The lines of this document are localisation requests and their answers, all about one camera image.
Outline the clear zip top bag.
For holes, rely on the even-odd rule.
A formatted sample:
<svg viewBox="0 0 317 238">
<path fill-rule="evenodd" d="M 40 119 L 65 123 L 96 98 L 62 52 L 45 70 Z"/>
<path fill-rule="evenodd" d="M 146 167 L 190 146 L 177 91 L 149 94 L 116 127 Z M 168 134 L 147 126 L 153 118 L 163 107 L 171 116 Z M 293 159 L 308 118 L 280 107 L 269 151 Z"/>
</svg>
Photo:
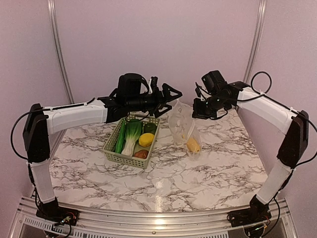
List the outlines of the clear zip top bag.
<svg viewBox="0 0 317 238">
<path fill-rule="evenodd" d="M 168 116 L 168 127 L 173 137 L 173 143 L 185 149 L 191 160 L 198 160 L 202 145 L 196 121 L 192 118 L 192 112 L 192 107 L 177 99 L 176 104 L 172 107 L 171 113 Z M 189 152 L 186 143 L 190 137 L 196 139 L 201 148 L 200 152 Z"/>
</svg>

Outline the green white bok choy toy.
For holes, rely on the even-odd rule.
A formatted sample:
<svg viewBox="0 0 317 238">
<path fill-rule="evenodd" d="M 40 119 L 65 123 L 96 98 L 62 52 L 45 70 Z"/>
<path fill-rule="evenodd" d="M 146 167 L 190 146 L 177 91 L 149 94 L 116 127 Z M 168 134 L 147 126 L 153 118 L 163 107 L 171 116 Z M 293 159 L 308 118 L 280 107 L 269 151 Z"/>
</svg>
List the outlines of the green white bok choy toy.
<svg viewBox="0 0 317 238">
<path fill-rule="evenodd" d="M 125 127 L 125 144 L 121 152 L 122 155 L 132 156 L 136 141 L 142 132 L 143 124 L 138 119 L 131 119 Z"/>
</svg>

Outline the dark green cucumber toy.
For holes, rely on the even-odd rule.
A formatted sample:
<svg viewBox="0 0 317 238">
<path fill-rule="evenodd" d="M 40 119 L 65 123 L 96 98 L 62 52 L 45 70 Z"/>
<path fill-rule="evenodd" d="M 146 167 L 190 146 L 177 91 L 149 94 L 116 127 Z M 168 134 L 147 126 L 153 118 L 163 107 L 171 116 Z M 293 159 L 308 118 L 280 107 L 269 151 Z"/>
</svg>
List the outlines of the dark green cucumber toy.
<svg viewBox="0 0 317 238">
<path fill-rule="evenodd" d="M 115 146 L 115 153 L 121 153 L 123 150 L 123 146 L 124 146 L 124 141 L 125 141 L 125 127 L 126 124 L 123 122 L 120 130 L 119 130 L 119 134 L 117 137 L 117 142 L 116 142 L 116 146 Z"/>
</svg>

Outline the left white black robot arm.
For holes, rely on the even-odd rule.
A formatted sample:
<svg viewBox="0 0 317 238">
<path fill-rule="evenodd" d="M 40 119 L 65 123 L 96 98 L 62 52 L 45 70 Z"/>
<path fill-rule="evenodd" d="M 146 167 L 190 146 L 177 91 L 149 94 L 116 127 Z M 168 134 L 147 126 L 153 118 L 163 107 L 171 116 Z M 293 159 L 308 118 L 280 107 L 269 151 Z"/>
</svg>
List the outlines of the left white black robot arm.
<svg viewBox="0 0 317 238">
<path fill-rule="evenodd" d="M 94 123 L 116 122 L 130 112 L 149 112 L 158 118 L 171 109 L 169 102 L 182 93 L 164 83 L 162 89 L 150 86 L 141 93 L 139 83 L 119 83 L 110 96 L 92 99 L 86 103 L 60 107 L 41 107 L 34 104 L 23 130 L 28 170 L 36 189 L 38 217 L 60 221 L 67 216 L 75 218 L 77 210 L 60 207 L 53 191 L 50 165 L 49 135 L 72 127 Z"/>
</svg>

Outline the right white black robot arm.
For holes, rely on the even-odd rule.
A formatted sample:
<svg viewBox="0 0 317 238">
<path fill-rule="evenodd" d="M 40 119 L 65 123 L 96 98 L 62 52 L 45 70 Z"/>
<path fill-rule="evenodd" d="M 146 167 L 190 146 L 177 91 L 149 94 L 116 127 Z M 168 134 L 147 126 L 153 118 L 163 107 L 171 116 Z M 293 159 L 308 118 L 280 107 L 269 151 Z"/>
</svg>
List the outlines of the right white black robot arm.
<svg viewBox="0 0 317 238">
<path fill-rule="evenodd" d="M 234 227 L 260 222 L 266 217 L 269 203 L 289 182 L 308 146 L 309 115 L 305 111 L 296 112 L 282 106 L 265 93 L 257 93 L 241 81 L 215 85 L 208 93 L 210 97 L 205 100 L 194 99 L 193 118 L 217 120 L 218 110 L 227 111 L 237 107 L 260 116 L 285 135 L 278 150 L 277 162 L 258 193 L 251 199 L 249 207 L 228 214 L 228 220 Z"/>
</svg>

